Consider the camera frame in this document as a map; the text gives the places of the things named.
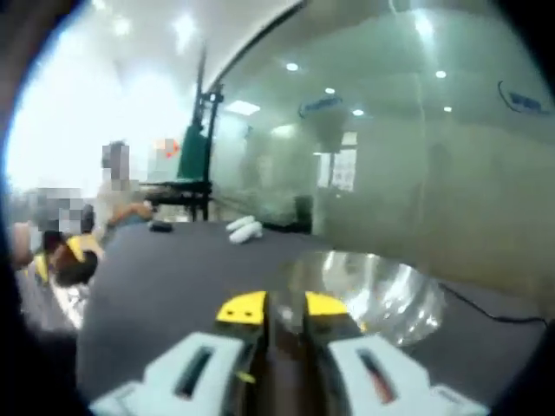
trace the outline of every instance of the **stainless steel bowl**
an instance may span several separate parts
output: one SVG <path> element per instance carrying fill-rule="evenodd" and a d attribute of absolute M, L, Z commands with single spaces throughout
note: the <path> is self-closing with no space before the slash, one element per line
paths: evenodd
<path fill-rule="evenodd" d="M 417 342 L 441 325 L 444 298 L 437 282 L 391 259 L 342 251 L 310 253 L 287 265 L 284 273 L 286 287 L 274 290 L 272 298 L 292 332 L 301 330 L 306 290 L 340 299 L 362 328 L 397 346 Z"/>

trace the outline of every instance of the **person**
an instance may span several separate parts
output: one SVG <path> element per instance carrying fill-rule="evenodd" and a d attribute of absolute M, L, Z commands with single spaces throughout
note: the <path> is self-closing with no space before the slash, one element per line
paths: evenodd
<path fill-rule="evenodd" d="M 105 245 L 115 231 L 153 218 L 138 182 L 129 178 L 129 146 L 116 141 L 105 146 L 102 157 L 103 181 L 94 202 L 96 240 Z"/>

